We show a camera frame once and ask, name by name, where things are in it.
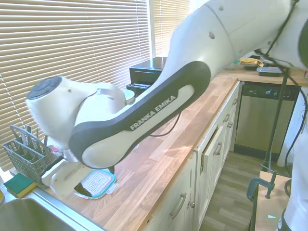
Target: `cabinet handle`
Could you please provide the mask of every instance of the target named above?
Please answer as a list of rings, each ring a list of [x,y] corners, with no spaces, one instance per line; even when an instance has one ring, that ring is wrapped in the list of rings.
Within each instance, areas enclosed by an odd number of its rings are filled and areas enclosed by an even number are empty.
[[[230,118],[230,114],[227,114],[226,118],[223,120],[223,122],[227,122],[229,120],[229,118]]]
[[[181,208],[183,207],[183,204],[184,204],[185,199],[186,199],[186,195],[187,195],[187,193],[184,193],[184,194],[181,193],[182,202],[181,202],[180,206],[178,207],[178,209],[175,210],[174,213],[173,212],[170,213],[172,219],[174,219],[177,216],[177,214],[180,212]]]
[[[217,144],[216,150],[214,151],[214,155],[220,155],[221,148],[222,148],[222,142],[219,142]]]
[[[190,202],[190,201],[188,202],[188,205],[190,205],[191,208],[194,208],[196,206],[195,202]]]
[[[237,103],[237,99],[233,101],[232,105],[236,105],[236,103]]]
[[[227,125],[227,127],[228,127],[228,128],[232,128],[232,125],[233,125],[233,123],[232,123],[232,122],[229,122],[228,125]]]

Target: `kitchen sink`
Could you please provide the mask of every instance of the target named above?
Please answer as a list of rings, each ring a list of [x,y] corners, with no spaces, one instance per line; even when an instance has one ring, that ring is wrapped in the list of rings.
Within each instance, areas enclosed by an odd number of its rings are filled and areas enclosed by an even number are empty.
[[[39,187],[21,199],[0,188],[1,231],[105,231]]]

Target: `drawer handle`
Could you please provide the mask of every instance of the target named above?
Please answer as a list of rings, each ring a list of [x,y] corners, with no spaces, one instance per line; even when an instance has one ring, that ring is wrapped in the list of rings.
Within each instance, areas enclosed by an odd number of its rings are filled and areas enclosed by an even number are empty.
[[[227,122],[229,120],[229,118],[230,118],[230,114],[227,114],[226,118],[223,120],[223,122]]]
[[[178,209],[174,213],[173,212],[170,213],[172,219],[174,219],[177,216],[177,214],[180,212],[181,208],[183,207],[183,204],[184,204],[185,199],[186,199],[186,195],[187,195],[187,193],[184,193],[184,194],[181,193],[182,202],[181,202],[180,206],[178,207]]]
[[[228,125],[227,125],[227,127],[228,127],[228,128],[232,128],[232,125],[233,125],[233,123],[232,123],[232,122],[229,122]]]
[[[232,105],[236,105],[236,103],[237,103],[237,99],[233,101]]]
[[[214,151],[214,155],[220,155],[221,148],[222,148],[222,142],[219,142],[217,144],[216,150]]]

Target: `black pole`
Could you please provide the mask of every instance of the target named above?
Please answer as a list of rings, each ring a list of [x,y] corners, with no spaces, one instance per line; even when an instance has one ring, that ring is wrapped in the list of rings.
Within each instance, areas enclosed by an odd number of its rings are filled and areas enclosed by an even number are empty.
[[[266,151],[265,159],[264,159],[263,164],[262,164],[265,167],[270,167],[269,166],[269,163],[270,163],[270,161],[269,161],[270,156],[269,155],[270,155],[271,147],[273,145],[273,140],[274,140],[275,131],[276,131],[277,123],[278,123],[278,118],[279,118],[279,113],[280,113],[280,109],[281,109],[281,105],[282,105],[285,87],[287,85],[287,80],[288,80],[288,75],[284,75],[282,85],[281,85],[281,88],[280,88],[278,105],[277,105],[277,109],[276,109],[276,115],[275,115],[275,118],[274,118],[274,124],[273,124],[273,128],[271,130],[269,146],[268,146],[268,150]]]

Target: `sponge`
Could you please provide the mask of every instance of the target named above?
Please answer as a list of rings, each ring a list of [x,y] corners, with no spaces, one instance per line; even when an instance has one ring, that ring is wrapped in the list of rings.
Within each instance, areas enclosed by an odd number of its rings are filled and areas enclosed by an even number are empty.
[[[5,187],[13,195],[21,198],[35,188],[36,184],[29,178],[25,177],[23,174],[18,173],[8,182],[4,183]]]

